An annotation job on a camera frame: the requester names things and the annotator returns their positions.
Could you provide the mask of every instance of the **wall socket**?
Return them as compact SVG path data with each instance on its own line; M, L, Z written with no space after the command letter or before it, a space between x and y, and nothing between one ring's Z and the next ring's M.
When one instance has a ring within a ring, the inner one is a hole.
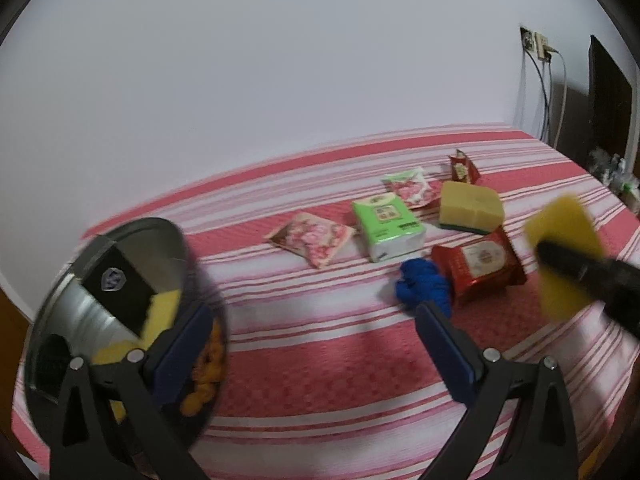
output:
M536 43L536 54L538 54L538 59L540 61L548 61L549 54L545 51L545 47L549 46L549 42L546 39L546 36L543 36L539 32L534 33L533 39Z
M524 50L536 54L536 40L533 37L533 32L528 28L520 27L520 41Z
M550 61L550 56L545 52L545 47L549 45L546 36L539 32L533 32L525 27L520 27L520 41L522 47L528 52L538 56L540 61Z

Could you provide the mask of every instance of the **blue gripper pad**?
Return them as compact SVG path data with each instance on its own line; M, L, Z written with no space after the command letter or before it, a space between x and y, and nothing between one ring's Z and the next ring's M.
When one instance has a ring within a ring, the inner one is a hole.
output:
M457 329L442 314L440 317L427 304L421 303L415 311L415 329L453 400L469 408L476 400L476 374L444 328L444 323L450 330Z
M196 358L209 339L212 324L211 310L202 304L158 363L153 374L152 393L158 406L170 404L178 398Z

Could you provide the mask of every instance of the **black cable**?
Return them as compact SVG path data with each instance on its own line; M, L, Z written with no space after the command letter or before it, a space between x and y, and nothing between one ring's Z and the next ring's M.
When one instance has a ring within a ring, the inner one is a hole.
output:
M554 77L551 73L551 59L548 61L549 68L549 111L546 113L546 143L551 146L551 105L554 102Z
M533 59L533 56L531 55L531 53L526 49L524 49L524 52L525 54L527 54L527 56L529 56L529 59L533 63L533 66L536 67L536 72L538 72L538 77L540 78L540 84L542 85L542 95L545 97L545 116L542 122L542 132L540 133L540 140L544 142L545 127L548 132L551 130L551 118L549 115L549 99L546 97L545 80L542 79L542 73L540 72L540 69L538 68L538 64L536 63L536 60Z

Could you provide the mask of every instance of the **blue cloth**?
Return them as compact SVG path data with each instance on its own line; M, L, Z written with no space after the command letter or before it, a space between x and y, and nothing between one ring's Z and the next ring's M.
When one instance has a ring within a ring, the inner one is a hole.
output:
M396 282L396 298L409 310L423 301L433 301L442 313L451 317L449 282L438 274L433 262L423 258L412 258L400 266L402 279Z

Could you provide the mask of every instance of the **yellow sponge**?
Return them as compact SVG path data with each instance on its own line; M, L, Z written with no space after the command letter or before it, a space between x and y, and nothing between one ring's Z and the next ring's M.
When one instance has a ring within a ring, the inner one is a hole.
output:
M591 219L572 195L561 196L532 216L524 224L524 234L534 250L540 241L550 240L594 258L605 255ZM551 319L571 319L593 302L593 298L573 282L546 267L540 267L538 275L540 307Z
M124 359L124 356L129 353L130 350L138 348L138 345L133 341L118 341L106 348L100 348L92 357L91 362L94 365L109 365L112 363L119 363ZM116 418L117 422L122 422L127 412L124 409L124 404L119 400L111 401L111 411Z
M171 328L173 325L175 315L178 312L179 303L179 289L161 292L153 296L151 299L151 305L149 305L149 308L146 311L146 321L142 327L140 341L118 341L106 348L100 348L91 357L92 364L108 365L112 363L119 363L124 359L124 356L134 348L143 348L148 350L160 333ZM111 401L111 411L113 411L113 415L115 415L117 422L121 422L127 415L124 405L119 400Z
M493 189L452 180L442 184L440 227L487 234L503 221L502 202Z
M180 303L180 289L160 292L151 299L146 321L140 334L140 345L147 350L161 332L171 328Z

